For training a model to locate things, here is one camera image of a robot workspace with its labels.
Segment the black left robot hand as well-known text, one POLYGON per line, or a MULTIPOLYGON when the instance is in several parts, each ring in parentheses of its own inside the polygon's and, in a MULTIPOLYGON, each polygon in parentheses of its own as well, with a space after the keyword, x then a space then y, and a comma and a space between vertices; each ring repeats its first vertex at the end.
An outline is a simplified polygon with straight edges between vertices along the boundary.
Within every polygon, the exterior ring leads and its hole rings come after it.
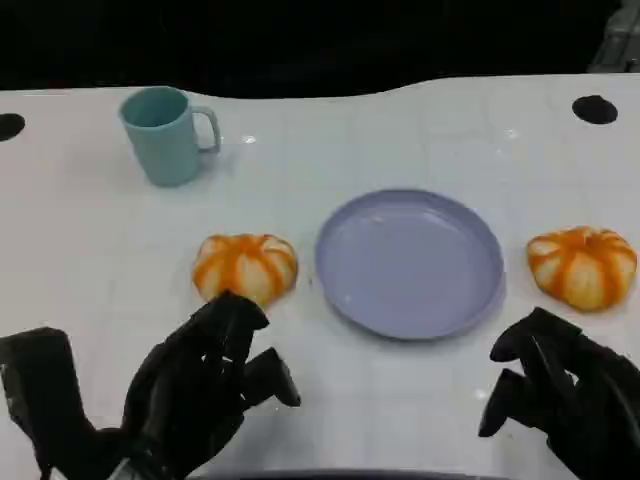
POLYGON ((270 398, 300 405, 278 352, 250 352, 267 325, 256 303, 221 293, 149 352, 128 387, 121 424, 105 429, 85 414, 64 331, 6 336, 9 415, 31 441, 44 479, 184 479, 228 444, 249 409, 270 398))

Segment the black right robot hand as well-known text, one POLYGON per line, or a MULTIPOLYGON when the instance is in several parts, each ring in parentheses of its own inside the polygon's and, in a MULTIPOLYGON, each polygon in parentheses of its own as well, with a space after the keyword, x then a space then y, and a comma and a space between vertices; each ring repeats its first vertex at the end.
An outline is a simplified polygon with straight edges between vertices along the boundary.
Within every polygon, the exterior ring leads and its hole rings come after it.
POLYGON ((547 436, 554 455, 579 479, 639 476, 639 370, 570 322, 537 307, 494 343, 502 370, 478 434, 512 419, 547 436))

